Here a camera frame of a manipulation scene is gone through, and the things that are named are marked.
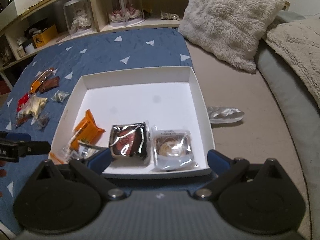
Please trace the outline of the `person left hand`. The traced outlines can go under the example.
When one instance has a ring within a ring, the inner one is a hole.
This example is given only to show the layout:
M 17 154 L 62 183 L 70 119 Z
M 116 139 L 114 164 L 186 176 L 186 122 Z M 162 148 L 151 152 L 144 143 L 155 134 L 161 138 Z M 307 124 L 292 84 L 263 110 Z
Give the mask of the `person left hand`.
M 1 160 L 0 161 L 0 177 L 1 178 L 7 176 L 7 171 L 4 169 L 5 165 L 6 165 L 6 162 Z

